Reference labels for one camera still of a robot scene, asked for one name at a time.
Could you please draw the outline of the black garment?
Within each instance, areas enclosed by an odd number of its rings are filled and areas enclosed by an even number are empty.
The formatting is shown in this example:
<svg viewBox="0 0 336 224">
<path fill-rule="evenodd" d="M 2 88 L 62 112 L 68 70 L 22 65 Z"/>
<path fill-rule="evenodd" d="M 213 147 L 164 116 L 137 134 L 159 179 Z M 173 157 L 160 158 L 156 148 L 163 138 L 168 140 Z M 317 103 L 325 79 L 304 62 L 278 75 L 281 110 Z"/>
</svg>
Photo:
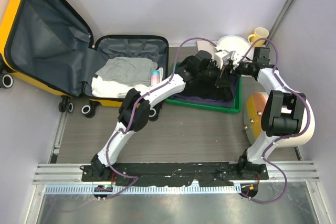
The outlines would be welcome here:
<svg viewBox="0 0 336 224">
<path fill-rule="evenodd" d="M 202 79 L 202 70 L 204 70 L 210 62 L 210 59 L 199 60 L 196 56 L 188 56 L 183 60 L 179 67 L 184 68 L 191 74 L 192 79 L 187 82 L 184 91 L 181 95 L 186 97 L 200 97 L 202 99 L 213 100 L 231 100 L 233 93 L 231 88 L 216 88 L 209 82 Z M 226 71 L 229 77 L 236 77 Z"/>
</svg>

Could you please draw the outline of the navy purple garment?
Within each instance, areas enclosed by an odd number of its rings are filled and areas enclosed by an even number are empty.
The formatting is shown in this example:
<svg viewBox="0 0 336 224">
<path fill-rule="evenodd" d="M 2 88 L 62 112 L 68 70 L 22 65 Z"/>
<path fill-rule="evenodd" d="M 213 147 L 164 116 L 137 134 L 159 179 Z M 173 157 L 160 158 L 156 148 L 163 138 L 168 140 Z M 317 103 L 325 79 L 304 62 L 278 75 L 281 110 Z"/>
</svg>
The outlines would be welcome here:
<svg viewBox="0 0 336 224">
<path fill-rule="evenodd" d="M 221 106 L 225 108 L 232 108 L 234 103 L 234 98 L 237 93 L 237 88 L 239 84 L 240 77 L 229 77 L 230 79 L 230 88 L 233 93 L 233 98 L 231 100 L 213 100 L 213 99 L 202 99 L 200 97 L 186 97 L 180 94 L 175 94 L 169 99 L 177 100 L 181 102 L 193 103 L 193 104 L 201 104 L 201 105 L 210 105 L 210 106 Z"/>
</svg>

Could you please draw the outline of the grey t-shirt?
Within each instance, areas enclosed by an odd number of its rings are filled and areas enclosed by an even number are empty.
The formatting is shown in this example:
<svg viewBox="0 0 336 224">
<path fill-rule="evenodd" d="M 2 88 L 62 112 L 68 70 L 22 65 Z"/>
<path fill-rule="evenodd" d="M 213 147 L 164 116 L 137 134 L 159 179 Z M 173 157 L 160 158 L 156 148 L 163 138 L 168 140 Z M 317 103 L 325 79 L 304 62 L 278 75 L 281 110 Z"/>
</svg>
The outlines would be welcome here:
<svg viewBox="0 0 336 224">
<path fill-rule="evenodd" d="M 120 84 L 134 86 L 150 85 L 150 76 L 158 64 L 147 58 L 116 57 L 96 72 L 103 81 L 115 81 Z"/>
</svg>

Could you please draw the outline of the white towel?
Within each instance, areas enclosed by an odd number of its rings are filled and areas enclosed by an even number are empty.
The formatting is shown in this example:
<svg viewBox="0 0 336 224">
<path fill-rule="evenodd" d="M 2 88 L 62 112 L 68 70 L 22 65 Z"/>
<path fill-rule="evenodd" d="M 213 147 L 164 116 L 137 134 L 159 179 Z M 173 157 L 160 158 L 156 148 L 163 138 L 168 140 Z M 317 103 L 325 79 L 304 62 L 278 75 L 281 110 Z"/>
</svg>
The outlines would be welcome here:
<svg viewBox="0 0 336 224">
<path fill-rule="evenodd" d="M 161 82 L 163 80 L 164 71 L 163 68 L 158 68 L 158 70 L 161 73 Z M 104 81 L 101 77 L 93 77 L 91 82 L 92 95 L 99 98 L 125 98 L 127 92 L 132 88 L 142 92 L 146 90 L 148 86 L 143 84 L 128 86 L 115 81 Z"/>
</svg>

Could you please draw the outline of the yellow Pikachu suitcase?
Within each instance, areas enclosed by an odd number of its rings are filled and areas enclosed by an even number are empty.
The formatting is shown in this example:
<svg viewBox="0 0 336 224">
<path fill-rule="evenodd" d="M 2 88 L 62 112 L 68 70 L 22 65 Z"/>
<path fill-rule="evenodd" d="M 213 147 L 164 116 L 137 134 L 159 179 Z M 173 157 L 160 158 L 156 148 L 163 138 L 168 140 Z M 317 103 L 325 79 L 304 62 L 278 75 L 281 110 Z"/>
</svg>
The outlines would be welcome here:
<svg viewBox="0 0 336 224">
<path fill-rule="evenodd" d="M 161 78 L 168 75 L 169 43 L 156 35 L 106 35 L 94 40 L 85 20 L 66 0 L 10 0 L 1 23 L 1 87 L 17 77 L 62 98 L 60 112 L 73 110 L 72 98 L 89 104 L 92 118 L 99 105 L 119 107 L 123 92 L 100 95 L 92 89 L 98 70 L 114 58 L 146 58 Z"/>
</svg>

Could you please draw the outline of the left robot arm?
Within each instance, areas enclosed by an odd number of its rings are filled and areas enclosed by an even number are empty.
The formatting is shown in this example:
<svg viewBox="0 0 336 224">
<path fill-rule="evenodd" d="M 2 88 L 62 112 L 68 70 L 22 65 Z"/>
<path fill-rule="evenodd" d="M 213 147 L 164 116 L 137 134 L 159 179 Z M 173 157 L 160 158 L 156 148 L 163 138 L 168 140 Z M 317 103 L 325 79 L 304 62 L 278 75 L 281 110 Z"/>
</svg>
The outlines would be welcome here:
<svg viewBox="0 0 336 224">
<path fill-rule="evenodd" d="M 142 130 L 152 116 L 152 110 L 166 98 L 180 93 L 184 97 L 199 98 L 207 102 L 229 102 L 234 98 L 231 89 L 229 65 L 234 52 L 220 50 L 214 56 L 199 51 L 176 64 L 172 74 L 162 82 L 138 91 L 128 91 L 119 108 L 118 121 L 104 148 L 91 160 L 93 174 L 107 181 L 119 153 L 130 137 Z"/>
</svg>

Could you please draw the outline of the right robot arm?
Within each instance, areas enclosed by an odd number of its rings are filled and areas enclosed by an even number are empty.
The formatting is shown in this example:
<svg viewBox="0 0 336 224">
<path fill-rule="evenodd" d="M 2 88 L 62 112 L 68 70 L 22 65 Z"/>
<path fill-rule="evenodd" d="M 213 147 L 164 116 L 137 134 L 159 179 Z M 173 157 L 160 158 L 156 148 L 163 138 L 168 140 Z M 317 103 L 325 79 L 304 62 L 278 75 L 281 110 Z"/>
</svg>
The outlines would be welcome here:
<svg viewBox="0 0 336 224">
<path fill-rule="evenodd" d="M 242 179 L 262 174 L 268 156 L 278 144 L 304 135 L 311 122 L 305 94 L 292 90 L 283 81 L 276 65 L 270 64 L 269 54 L 268 47 L 256 47 L 252 62 L 241 62 L 235 69 L 235 73 L 254 77 L 268 95 L 261 114 L 261 133 L 236 164 L 236 171 Z"/>
</svg>

